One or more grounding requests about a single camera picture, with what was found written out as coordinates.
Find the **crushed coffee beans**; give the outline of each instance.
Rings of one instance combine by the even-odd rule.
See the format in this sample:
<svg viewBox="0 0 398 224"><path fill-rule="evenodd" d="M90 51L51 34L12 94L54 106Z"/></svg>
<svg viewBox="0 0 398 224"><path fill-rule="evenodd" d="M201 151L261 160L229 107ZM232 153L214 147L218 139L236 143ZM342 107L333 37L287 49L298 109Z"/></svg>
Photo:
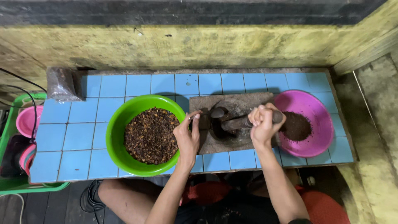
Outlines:
<svg viewBox="0 0 398 224"><path fill-rule="evenodd" d="M301 114L290 111L283 112L286 115L286 122L279 131L292 141L302 141L308 138L312 133L311 124Z"/></svg>
<svg viewBox="0 0 398 224"><path fill-rule="evenodd" d="M136 160L146 164L162 164L169 161L178 150L173 134L179 125L170 111L151 108L135 116L126 125L124 145Z"/></svg>

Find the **green bowl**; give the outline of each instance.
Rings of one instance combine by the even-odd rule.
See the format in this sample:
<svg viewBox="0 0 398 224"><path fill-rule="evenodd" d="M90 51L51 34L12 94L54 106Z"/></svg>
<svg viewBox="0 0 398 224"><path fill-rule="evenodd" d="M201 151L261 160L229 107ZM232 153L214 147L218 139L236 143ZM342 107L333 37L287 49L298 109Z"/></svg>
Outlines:
<svg viewBox="0 0 398 224"><path fill-rule="evenodd" d="M126 125L139 113L150 108L161 108L173 113L182 122L185 113L181 107L171 99L159 95L142 95L125 102L113 114L106 129L106 147L113 162L122 170L140 177L156 176L172 168L178 160L179 150L166 163L147 165L138 162L126 151L124 146L124 132Z"/></svg>

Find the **hand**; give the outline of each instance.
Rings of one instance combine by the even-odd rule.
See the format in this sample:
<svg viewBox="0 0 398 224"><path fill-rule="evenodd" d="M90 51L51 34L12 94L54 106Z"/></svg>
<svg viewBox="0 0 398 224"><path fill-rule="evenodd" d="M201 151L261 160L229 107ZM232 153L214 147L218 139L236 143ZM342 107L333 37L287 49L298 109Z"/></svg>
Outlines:
<svg viewBox="0 0 398 224"><path fill-rule="evenodd" d="M183 169L189 172L193 168L193 165L195 165L196 154L199 150L199 118L201 113L202 111L200 110L190 114L187 113L184 121L173 130L180 153L177 165L182 166ZM191 132L188 130L188 126L191 122L188 119L194 115Z"/></svg>
<svg viewBox="0 0 398 224"><path fill-rule="evenodd" d="M286 116L282 113L282 122L279 124L272 124L272 111L278 110L272 103L259 105L258 108L248 115L253 128L250 132L253 145L256 149L268 148L271 149L272 136L282 127L286 121Z"/></svg>

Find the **plastic bowl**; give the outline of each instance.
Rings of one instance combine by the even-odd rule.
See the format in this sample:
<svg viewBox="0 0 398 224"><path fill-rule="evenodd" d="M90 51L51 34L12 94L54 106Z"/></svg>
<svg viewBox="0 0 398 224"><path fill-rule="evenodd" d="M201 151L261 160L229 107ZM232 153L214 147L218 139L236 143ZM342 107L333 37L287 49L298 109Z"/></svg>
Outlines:
<svg viewBox="0 0 398 224"><path fill-rule="evenodd" d="M43 106L36 106L36 130L39 127L41 113L43 112ZM33 125L35 124L35 109L33 106L24 109L17 117L16 126L18 131L25 137L32 137Z"/></svg>
<svg viewBox="0 0 398 224"><path fill-rule="evenodd" d="M291 141L280 132L283 150L297 157L310 158L328 149L334 136L333 122L326 107L316 97L303 91L288 90L275 97L275 106L282 112L302 114L312 127L311 135L303 141Z"/></svg>
<svg viewBox="0 0 398 224"><path fill-rule="evenodd" d="M151 177L165 172L173 167L178 160L179 150L166 163L147 165L133 159L124 147L124 132L126 125L139 113L150 108L161 108L173 113L182 122L185 113L181 107L171 99L159 95L142 95L125 102L113 114L106 129L106 147L113 162L125 172L140 176Z"/></svg>

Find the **tiled countertop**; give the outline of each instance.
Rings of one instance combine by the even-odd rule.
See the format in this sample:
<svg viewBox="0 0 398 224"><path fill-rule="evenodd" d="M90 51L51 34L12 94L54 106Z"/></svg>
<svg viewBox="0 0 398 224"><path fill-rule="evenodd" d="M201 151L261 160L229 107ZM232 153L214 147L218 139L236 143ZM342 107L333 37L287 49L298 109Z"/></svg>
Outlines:
<svg viewBox="0 0 398 224"><path fill-rule="evenodd" d="M109 157L107 124L127 100L144 94L164 95L189 111L189 98L210 94L273 92L298 89L317 97L332 115L335 138L323 154L298 158L274 148L284 167L353 162L336 102L325 73L229 73L162 75L90 75L83 77L85 102L46 100L37 132L37 154L30 169L32 183L131 177ZM254 149L198 155L193 173L259 169ZM174 167L163 174L171 174Z"/></svg>

